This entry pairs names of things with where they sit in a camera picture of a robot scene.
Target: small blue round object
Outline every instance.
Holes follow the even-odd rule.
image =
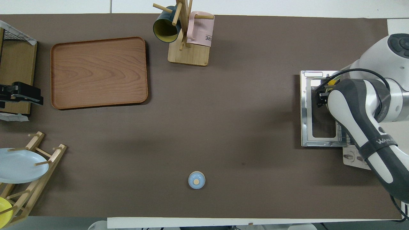
[[[187,181],[189,182],[190,187],[193,189],[201,189],[206,182],[206,178],[202,172],[194,171],[190,174]]]

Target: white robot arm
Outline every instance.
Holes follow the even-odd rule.
[[[379,125],[409,120],[409,34],[385,37],[337,75],[344,73],[349,78],[333,87],[328,109],[385,189],[409,203],[409,155]]]

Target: pink mug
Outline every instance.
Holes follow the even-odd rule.
[[[196,15],[213,16],[213,19],[197,19]],[[202,12],[193,11],[189,15],[189,26],[187,28],[187,43],[211,46],[211,38],[213,36],[214,15]]]

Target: yellow plate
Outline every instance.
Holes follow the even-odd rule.
[[[11,208],[10,202],[0,197],[0,212],[8,208]],[[4,227],[10,221],[12,216],[13,216],[13,211],[8,211],[6,213],[1,214],[0,215],[0,228]]]

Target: mug handle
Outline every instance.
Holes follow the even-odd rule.
[[[187,27],[187,33],[186,36],[187,38],[191,40],[196,40],[196,38],[193,37],[193,25],[195,23],[195,16],[196,15],[202,15],[202,16],[210,16],[212,14],[207,13],[207,12],[201,12],[201,11],[193,11],[189,15],[189,26]]]

